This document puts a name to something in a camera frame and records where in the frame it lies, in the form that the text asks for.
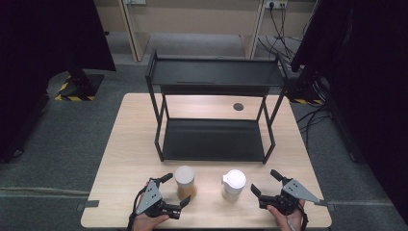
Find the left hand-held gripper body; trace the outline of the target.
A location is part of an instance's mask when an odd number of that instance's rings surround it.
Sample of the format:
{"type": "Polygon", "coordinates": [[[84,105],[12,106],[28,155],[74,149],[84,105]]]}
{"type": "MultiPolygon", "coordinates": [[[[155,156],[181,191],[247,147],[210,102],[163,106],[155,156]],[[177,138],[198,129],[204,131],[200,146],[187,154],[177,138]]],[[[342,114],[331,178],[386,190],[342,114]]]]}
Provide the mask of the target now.
{"type": "Polygon", "coordinates": [[[180,205],[167,204],[159,191],[160,178],[151,178],[147,185],[141,190],[143,197],[135,208],[135,216],[146,214],[151,218],[168,215],[170,218],[179,219],[181,215],[180,205]]]}

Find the white wall power outlet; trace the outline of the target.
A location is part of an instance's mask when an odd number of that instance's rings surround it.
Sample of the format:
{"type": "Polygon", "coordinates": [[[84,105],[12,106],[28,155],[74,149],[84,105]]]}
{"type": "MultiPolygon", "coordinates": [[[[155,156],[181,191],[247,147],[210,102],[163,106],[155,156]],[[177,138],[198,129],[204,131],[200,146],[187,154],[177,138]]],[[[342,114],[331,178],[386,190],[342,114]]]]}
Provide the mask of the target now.
{"type": "Polygon", "coordinates": [[[287,8],[288,0],[266,0],[265,8],[270,10],[284,10],[287,8]]]}

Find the beige desk leg panel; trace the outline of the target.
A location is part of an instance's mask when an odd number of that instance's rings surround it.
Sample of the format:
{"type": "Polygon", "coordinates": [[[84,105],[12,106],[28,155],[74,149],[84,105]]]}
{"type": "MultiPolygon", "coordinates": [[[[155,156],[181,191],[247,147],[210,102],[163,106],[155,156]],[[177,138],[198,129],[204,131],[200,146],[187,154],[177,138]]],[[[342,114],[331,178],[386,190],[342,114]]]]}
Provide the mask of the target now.
{"type": "Polygon", "coordinates": [[[141,62],[150,35],[148,33],[137,31],[135,19],[136,8],[132,6],[132,1],[133,0],[118,0],[118,3],[130,42],[133,59],[135,62],[141,62]]]}
{"type": "Polygon", "coordinates": [[[247,60],[254,58],[257,46],[258,36],[262,27],[263,16],[265,12],[266,0],[254,0],[256,2],[256,9],[253,11],[253,18],[251,19],[250,34],[239,34],[242,40],[242,47],[244,57],[247,60]]]}

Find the person's right hand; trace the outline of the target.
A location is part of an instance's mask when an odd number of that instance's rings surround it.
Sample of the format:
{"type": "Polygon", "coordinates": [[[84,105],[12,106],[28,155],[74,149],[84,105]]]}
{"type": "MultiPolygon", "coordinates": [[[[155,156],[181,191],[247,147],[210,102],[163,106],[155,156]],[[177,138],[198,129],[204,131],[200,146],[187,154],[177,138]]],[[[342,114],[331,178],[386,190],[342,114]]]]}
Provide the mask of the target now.
{"type": "Polygon", "coordinates": [[[277,226],[281,231],[301,231],[303,214],[296,209],[290,215],[281,214],[275,207],[268,205],[267,209],[274,216],[277,226]]]}

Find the black curtain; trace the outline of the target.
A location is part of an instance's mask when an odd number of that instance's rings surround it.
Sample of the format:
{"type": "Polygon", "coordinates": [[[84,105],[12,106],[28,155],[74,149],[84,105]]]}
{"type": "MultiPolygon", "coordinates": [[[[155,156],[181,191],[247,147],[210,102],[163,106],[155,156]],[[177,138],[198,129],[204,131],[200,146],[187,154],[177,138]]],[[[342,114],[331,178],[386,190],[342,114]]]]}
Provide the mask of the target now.
{"type": "Polygon", "coordinates": [[[352,152],[408,224],[408,0],[319,0],[292,69],[324,77],[352,152]]]}
{"type": "Polygon", "coordinates": [[[51,78],[115,70],[93,0],[0,0],[0,162],[21,148],[51,78]]]}

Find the grey floor tape piece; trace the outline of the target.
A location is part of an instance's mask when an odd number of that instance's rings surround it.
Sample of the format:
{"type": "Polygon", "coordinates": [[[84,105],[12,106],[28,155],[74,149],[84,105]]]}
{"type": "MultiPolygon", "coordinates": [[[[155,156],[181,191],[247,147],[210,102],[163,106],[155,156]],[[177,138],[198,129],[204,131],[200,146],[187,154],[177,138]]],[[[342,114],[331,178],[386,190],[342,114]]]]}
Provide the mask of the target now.
{"type": "Polygon", "coordinates": [[[336,207],[333,203],[324,199],[320,199],[318,202],[315,202],[315,205],[326,207],[331,212],[334,212],[336,210],[336,207]]]}
{"type": "Polygon", "coordinates": [[[79,203],[76,207],[76,211],[83,211],[86,208],[97,208],[99,200],[87,200],[84,203],[79,203]]]}

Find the black metal two-tier rack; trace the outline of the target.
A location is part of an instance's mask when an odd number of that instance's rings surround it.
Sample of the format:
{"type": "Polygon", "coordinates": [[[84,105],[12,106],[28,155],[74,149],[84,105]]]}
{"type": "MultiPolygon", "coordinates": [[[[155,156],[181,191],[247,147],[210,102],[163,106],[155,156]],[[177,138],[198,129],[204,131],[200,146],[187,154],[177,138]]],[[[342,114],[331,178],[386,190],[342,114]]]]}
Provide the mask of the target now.
{"type": "Polygon", "coordinates": [[[268,161],[272,123],[288,88],[281,54],[247,61],[163,58],[153,51],[145,79],[162,161],[268,161]]]}

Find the black stand base striped tape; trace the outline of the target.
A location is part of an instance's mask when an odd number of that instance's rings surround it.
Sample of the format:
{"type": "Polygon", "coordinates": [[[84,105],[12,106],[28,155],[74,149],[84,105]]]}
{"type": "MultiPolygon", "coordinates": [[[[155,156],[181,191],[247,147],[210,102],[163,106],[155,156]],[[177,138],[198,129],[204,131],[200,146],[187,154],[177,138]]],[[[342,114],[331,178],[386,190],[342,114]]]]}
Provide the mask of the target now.
{"type": "Polygon", "coordinates": [[[103,79],[103,74],[87,74],[80,69],[66,78],[58,91],[56,100],[92,101],[103,79]]]}
{"type": "Polygon", "coordinates": [[[290,72],[285,96],[293,103],[322,105],[324,101],[301,72],[290,72]]]}

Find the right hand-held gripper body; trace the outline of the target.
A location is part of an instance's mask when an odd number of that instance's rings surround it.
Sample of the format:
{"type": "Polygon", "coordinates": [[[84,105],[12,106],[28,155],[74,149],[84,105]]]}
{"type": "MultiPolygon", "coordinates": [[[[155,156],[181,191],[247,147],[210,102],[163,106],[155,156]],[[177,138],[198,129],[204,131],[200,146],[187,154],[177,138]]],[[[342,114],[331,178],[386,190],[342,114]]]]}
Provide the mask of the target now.
{"type": "Polygon", "coordinates": [[[283,215],[291,215],[299,207],[301,199],[320,203],[320,199],[295,179],[284,183],[278,195],[263,195],[261,192],[258,192],[258,202],[261,209],[266,209],[268,205],[271,205],[283,215]]]}

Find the beige powder jar spouted lid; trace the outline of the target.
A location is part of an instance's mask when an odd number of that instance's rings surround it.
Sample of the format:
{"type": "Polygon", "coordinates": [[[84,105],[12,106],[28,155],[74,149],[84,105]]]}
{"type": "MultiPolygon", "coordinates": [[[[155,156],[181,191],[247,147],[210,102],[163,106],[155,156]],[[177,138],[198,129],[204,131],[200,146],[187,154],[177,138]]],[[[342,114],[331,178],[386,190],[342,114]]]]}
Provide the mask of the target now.
{"type": "Polygon", "coordinates": [[[246,185],[245,174],[238,169],[231,169],[221,178],[222,195],[230,203],[236,202],[246,185]]]}

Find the orange powder jar white lid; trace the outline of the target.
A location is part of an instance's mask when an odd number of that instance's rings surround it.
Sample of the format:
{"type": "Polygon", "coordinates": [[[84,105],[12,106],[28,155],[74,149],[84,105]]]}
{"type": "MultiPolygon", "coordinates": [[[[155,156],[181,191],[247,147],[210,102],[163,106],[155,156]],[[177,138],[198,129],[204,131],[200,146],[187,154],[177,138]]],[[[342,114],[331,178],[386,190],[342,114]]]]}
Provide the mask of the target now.
{"type": "Polygon", "coordinates": [[[175,171],[175,180],[177,183],[177,194],[180,199],[196,195],[196,186],[194,184],[195,174],[191,167],[181,166],[175,171]]]}

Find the person's left hand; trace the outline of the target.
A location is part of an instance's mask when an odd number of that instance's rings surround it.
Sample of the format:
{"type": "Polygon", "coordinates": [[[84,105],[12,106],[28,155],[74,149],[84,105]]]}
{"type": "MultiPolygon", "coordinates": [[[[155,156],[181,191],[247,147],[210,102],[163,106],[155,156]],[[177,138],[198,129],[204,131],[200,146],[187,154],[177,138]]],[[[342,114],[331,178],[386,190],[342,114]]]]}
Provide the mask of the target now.
{"type": "Polygon", "coordinates": [[[135,217],[131,226],[131,231],[153,231],[157,225],[167,221],[168,219],[168,215],[161,215],[151,218],[146,214],[141,214],[135,217]]]}

